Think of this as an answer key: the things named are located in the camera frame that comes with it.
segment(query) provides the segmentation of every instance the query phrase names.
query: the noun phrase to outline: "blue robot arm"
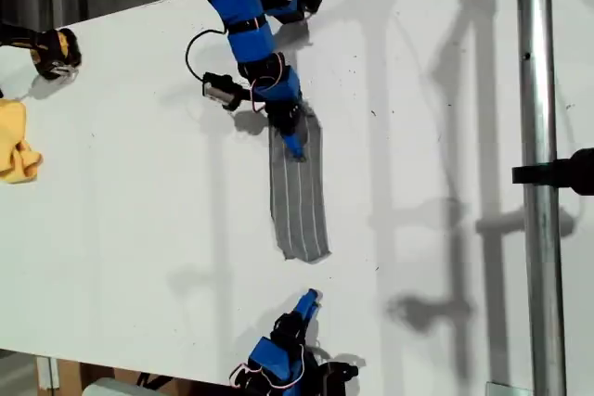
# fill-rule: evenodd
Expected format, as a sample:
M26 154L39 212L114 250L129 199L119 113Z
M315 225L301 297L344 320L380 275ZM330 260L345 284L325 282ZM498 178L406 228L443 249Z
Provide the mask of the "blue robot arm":
M305 345L305 332L317 305L310 289L295 309L275 323L270 339L261 338L246 364L231 375L231 385L256 396L343 396L344 384L358 375L353 365L318 364Z
M224 22L227 39L238 62L239 73L250 83L245 89L229 75L205 73L203 93L236 109L242 100L264 103L269 122L282 135L298 159L302 144L295 134L301 115L301 86L295 70L287 65L275 42L266 15L282 23L303 20L316 12L322 0L210 0Z

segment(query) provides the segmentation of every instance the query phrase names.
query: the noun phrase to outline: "black clamp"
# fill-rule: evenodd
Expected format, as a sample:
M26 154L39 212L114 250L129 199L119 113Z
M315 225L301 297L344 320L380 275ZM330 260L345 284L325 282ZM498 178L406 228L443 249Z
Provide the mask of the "black clamp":
M512 170L515 185L571 187L576 194L594 196L594 148L583 148L568 160L554 160Z

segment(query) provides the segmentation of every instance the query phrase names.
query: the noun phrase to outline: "black cable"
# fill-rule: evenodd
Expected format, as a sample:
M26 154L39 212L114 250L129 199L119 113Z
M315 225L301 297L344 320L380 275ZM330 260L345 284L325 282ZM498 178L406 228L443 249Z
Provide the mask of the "black cable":
M211 5L213 4L212 0L206 0L206 1ZM204 83L204 81L189 65L189 51L191 50L192 46L194 45L194 43L196 41L198 41L203 35L208 34L209 32L212 32L214 34L221 34L224 36L226 34L226 24L223 22L223 30L222 31L210 29L210 30L204 30L202 32L199 32L194 37L192 37L192 39L187 44L187 48L186 48L186 67L189 70L189 72L192 73L192 76L194 76L196 79L198 79L201 83Z
M194 76L196 79L198 79L201 83L204 83L204 81L198 74L196 74L196 72L189 65L189 50L192 48L192 46L194 45L194 43L196 41L198 41L204 34L208 34L209 32L213 32L215 34L226 35L226 30L224 32L221 32L220 30L204 30L203 32L199 32L194 37L192 37L192 40L189 41L189 44L187 44L187 48L186 48L186 67L189 70L189 72L192 73L192 76Z

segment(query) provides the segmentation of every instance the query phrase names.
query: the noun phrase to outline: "floor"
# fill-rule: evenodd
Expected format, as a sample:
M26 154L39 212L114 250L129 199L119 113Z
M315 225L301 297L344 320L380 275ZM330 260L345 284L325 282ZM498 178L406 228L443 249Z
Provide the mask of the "floor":
M37 396L33 356L0 350L0 394Z

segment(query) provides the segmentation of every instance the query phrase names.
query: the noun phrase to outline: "white stripe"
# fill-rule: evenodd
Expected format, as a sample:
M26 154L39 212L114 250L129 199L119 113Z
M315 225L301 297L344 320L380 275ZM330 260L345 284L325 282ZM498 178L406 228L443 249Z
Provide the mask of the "white stripe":
M305 252L305 261L309 262L309 255L307 255L307 246L305 245L305 234L303 233L303 197L301 194L301 162L297 161L297 172L299 177L299 223L301 224L301 240L303 242L303 252Z
M317 255L321 256L322 255L322 250L319 248L319 240L317 239L317 224L316 224L316 188L315 188L315 182L314 182L314 171L312 169L312 149L309 145L309 143L311 142L312 138L311 138L311 133L309 132L309 124L307 123L307 117L305 117L305 128L307 129L307 150L309 152L309 156L307 157L309 159L309 175L311 178L311 182L312 182L312 215L314 218L314 235L316 236L316 246L317 246ZM320 133L319 136L319 144L320 144L320 150L319 150L319 156L320 156L320 166L322 165L322 134Z
M277 223L278 223L278 219L277 219L277 192L275 189L275 175L274 175L274 163L275 163L275 137L274 137L274 130L270 130L271 133L271 137L270 137L270 141L268 142L268 144L270 145L270 181L271 181L271 185L270 185L270 193L272 194L272 219L274 220L274 225L275 225L275 232L277 233L277 241L279 241L279 237L278 237L278 232L277 232Z
M282 150L282 160L285 165L285 191L287 193L287 229L289 230L289 248L291 249L291 254L295 256L295 252L293 251L293 245L291 243L291 218L289 216L289 178L287 176L287 149L285 148L285 144L280 138L280 149Z

